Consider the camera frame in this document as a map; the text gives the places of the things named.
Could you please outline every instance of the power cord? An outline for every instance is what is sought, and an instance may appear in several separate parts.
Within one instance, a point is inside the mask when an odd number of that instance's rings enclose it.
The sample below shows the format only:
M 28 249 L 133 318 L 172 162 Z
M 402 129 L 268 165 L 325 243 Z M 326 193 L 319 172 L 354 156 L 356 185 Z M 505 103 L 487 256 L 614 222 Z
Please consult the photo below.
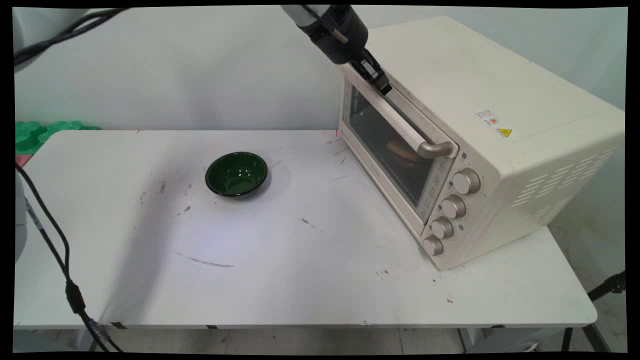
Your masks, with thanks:
M 56 231 L 58 232 L 58 235 L 62 239 L 62 242 L 65 246 L 65 260 L 63 262 L 62 259 L 60 258 L 60 255 L 58 254 L 58 251 L 56 250 L 56 247 L 51 242 L 51 239 L 49 238 L 47 231 L 45 231 L 35 211 L 33 211 L 31 204 L 25 197 L 24 200 L 26 202 L 27 213 L 29 213 L 29 216 L 33 220 L 33 223 L 36 225 L 36 227 L 40 231 L 42 238 L 47 243 L 47 246 L 53 253 L 53 256 L 56 258 L 56 261 L 58 262 L 60 269 L 62 270 L 62 274 L 65 276 L 65 280 L 67 282 L 65 293 L 67 294 L 67 301 L 69 302 L 69 306 L 71 307 L 71 310 L 74 312 L 74 314 L 78 314 L 80 316 L 87 331 L 89 331 L 93 340 L 95 340 L 95 342 L 102 349 L 102 351 L 109 352 L 109 349 L 103 344 L 103 342 L 100 340 L 100 337 L 96 334 L 96 331 L 94 329 L 100 330 L 102 332 L 101 335 L 109 341 L 111 346 L 116 348 L 117 351 L 122 352 L 122 349 L 120 349 L 117 345 L 115 345 L 113 340 L 109 338 L 109 335 L 107 334 L 106 330 L 100 324 L 93 321 L 93 319 L 91 319 L 89 315 L 87 315 L 86 311 L 84 310 L 86 306 L 84 304 L 84 299 L 82 298 L 82 293 L 80 292 L 80 288 L 78 287 L 78 285 L 76 285 L 73 282 L 73 280 L 71 280 L 71 276 L 69 276 L 69 243 L 67 241 L 67 237 L 62 232 L 62 229 L 60 229 L 60 226 L 55 221 L 55 219 L 53 219 L 53 216 L 51 216 L 49 209 L 47 209 L 47 206 L 45 206 L 44 202 L 42 201 L 42 198 L 40 197 L 38 190 L 36 190 L 35 185 L 31 181 L 31 178 L 27 175 L 24 169 L 20 167 L 20 165 L 18 165 L 18 163 L 15 163 L 15 169 L 18 171 L 18 173 L 20 173 L 20 175 L 25 180 L 27 185 L 29 185 L 29 188 L 31 189 L 33 196 L 38 201 L 38 205 L 40 205 L 40 207 L 42 208 L 42 211 L 45 213 L 45 215 L 47 215 L 47 218 L 49 219 L 53 227 L 56 229 Z
M 101 24 L 105 23 L 106 21 L 108 21 L 109 19 L 113 18 L 115 15 L 118 15 L 119 13 L 123 12 L 126 9 L 129 9 L 129 8 L 114 8 L 110 10 L 103 10 L 101 12 L 91 13 L 81 17 L 80 19 L 77 19 L 73 24 L 71 24 L 70 26 L 67 26 L 63 31 L 61 31 L 55 37 L 35 43 L 33 45 L 25 47 L 24 49 L 16 51 L 13 54 L 13 67 L 16 67 L 21 63 L 24 63 L 25 61 L 28 61 L 29 59 L 32 59 L 35 56 L 38 56 L 40 53 L 44 52 L 45 50 L 50 48 L 52 45 L 69 40 L 70 38 L 74 38 L 78 35 L 82 35 L 87 31 L 93 28 L 96 28 L 97 26 L 100 26 Z M 83 26 L 82 28 L 76 29 L 78 26 L 92 19 L 97 19 L 97 20 Z

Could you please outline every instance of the oven top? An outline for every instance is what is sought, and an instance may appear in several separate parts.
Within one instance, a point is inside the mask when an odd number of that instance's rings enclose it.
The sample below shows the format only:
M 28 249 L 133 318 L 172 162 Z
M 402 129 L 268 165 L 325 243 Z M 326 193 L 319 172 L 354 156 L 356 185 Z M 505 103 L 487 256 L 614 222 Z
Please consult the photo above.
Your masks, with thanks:
M 562 139 L 571 150 L 624 132 L 623 111 L 449 17 L 373 29 L 367 48 L 411 102 L 479 151 Z

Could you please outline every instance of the bowl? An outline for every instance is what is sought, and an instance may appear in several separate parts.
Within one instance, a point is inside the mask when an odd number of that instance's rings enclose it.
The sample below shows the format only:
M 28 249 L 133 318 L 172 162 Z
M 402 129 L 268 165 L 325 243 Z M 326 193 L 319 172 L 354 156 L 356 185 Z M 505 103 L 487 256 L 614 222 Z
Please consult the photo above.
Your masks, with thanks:
M 262 185 L 267 169 L 267 163 L 252 152 L 232 152 L 209 165 L 205 182 L 218 195 L 241 196 Z

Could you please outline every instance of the warning label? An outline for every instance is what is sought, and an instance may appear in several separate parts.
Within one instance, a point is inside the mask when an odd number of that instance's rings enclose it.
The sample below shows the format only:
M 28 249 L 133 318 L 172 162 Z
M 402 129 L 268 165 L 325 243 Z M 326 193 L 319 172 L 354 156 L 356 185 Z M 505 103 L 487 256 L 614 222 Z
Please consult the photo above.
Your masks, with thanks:
M 500 131 L 501 134 L 504 135 L 504 137 L 508 138 L 509 135 L 511 134 L 511 130 L 510 129 L 498 129 L 498 131 Z
M 490 110 L 479 111 L 476 113 L 476 116 L 487 124 L 487 126 L 492 127 L 497 136 L 509 140 L 518 139 L 517 132 L 509 125 L 509 122 L 505 119 L 498 118 L 498 116 Z

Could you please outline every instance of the oven knob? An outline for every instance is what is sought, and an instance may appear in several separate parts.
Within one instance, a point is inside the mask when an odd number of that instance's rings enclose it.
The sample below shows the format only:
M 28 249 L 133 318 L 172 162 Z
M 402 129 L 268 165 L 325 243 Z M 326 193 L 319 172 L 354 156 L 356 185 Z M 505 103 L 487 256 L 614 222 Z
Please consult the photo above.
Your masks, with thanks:
M 440 239 L 433 235 L 424 239 L 422 241 L 422 246 L 424 246 L 424 250 L 427 251 L 427 254 L 429 254 L 429 256 L 437 256 L 442 254 L 442 252 L 444 251 Z
M 438 239 L 446 239 L 453 236 L 453 225 L 445 217 L 439 217 L 431 223 L 431 231 Z
M 480 177 L 470 168 L 464 168 L 453 175 L 453 187 L 462 195 L 480 190 Z
M 442 211 L 448 218 L 463 217 L 467 213 L 465 203 L 457 195 L 447 196 L 440 205 L 442 206 Z

